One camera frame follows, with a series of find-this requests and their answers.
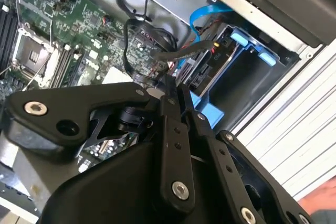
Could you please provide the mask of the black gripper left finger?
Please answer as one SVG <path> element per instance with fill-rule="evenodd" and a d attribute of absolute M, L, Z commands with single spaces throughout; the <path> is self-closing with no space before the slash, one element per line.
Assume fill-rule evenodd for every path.
<path fill-rule="evenodd" d="M 153 145 L 153 207 L 168 213 L 191 213 L 196 193 L 178 86 L 174 78 L 167 77 L 165 93 L 158 99 L 134 82 L 10 95 L 2 110 L 2 138 L 17 148 L 13 171 L 37 209 L 42 212 L 63 183 L 83 173 L 78 157 L 84 148 L 104 138 L 139 132 L 140 142 L 123 151 L 140 144 Z"/>

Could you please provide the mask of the person's hand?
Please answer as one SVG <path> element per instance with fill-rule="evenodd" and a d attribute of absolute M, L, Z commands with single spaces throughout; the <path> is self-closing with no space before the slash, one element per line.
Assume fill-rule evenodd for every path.
<path fill-rule="evenodd" d="M 335 177 L 307 194 L 298 203 L 308 214 L 319 210 L 335 210 Z"/>

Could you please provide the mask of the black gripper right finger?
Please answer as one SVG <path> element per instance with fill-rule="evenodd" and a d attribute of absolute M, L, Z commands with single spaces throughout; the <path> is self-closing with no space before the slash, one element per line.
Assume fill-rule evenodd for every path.
<path fill-rule="evenodd" d="M 194 109 L 186 85 L 180 84 L 177 93 L 192 135 L 191 152 L 206 160 L 214 177 L 224 223 L 313 222 L 235 135 L 213 132 L 206 116 Z"/>

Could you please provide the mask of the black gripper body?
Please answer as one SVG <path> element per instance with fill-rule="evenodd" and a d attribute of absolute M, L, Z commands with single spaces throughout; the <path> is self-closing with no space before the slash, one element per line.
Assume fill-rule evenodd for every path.
<path fill-rule="evenodd" d="M 63 183 L 48 199 L 40 223 L 235 223 L 211 167 L 192 159 L 196 204 L 176 217 L 153 207 L 153 145 L 140 144 Z"/>

